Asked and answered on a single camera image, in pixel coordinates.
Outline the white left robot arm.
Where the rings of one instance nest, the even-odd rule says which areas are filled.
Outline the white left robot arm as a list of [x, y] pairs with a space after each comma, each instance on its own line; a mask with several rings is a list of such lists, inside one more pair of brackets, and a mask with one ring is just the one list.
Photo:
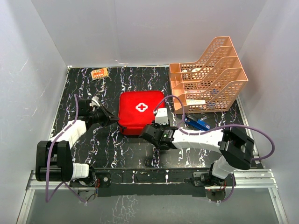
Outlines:
[[90, 165], [72, 161], [71, 149], [92, 125], [106, 127], [118, 122], [119, 118], [108, 111], [98, 97], [74, 97], [76, 109], [73, 119], [54, 137], [37, 144], [35, 175], [40, 182], [80, 179], [86, 186], [92, 186], [96, 182], [96, 174], [90, 171]]

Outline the red black medicine case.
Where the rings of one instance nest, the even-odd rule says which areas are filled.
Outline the red black medicine case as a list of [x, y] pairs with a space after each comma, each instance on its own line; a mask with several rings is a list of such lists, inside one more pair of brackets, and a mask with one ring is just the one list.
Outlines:
[[128, 91], [120, 95], [118, 125], [126, 136], [138, 136], [155, 120], [154, 109], [164, 98], [161, 91]]

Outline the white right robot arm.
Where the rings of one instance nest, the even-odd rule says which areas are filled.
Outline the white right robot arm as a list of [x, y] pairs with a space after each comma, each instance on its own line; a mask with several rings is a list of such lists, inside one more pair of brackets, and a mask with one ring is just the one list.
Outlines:
[[200, 176], [205, 184], [219, 185], [236, 169], [251, 167], [254, 141], [238, 127], [230, 126], [208, 131], [192, 131], [166, 124], [166, 113], [159, 109], [155, 122], [147, 124], [140, 137], [159, 150], [198, 148], [214, 151], [221, 157], [208, 173]]

